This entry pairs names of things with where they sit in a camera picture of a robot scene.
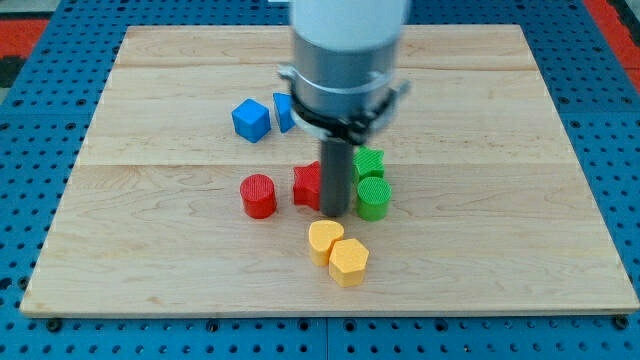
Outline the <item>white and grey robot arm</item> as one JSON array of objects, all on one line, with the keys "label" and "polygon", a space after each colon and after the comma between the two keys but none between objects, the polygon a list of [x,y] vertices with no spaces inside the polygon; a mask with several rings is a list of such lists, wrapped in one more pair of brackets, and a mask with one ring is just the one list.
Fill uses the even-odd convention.
[{"label": "white and grey robot arm", "polygon": [[322,141],[367,142],[394,117],[409,87],[394,87],[408,0],[294,0],[288,4],[293,60],[291,116]]}]

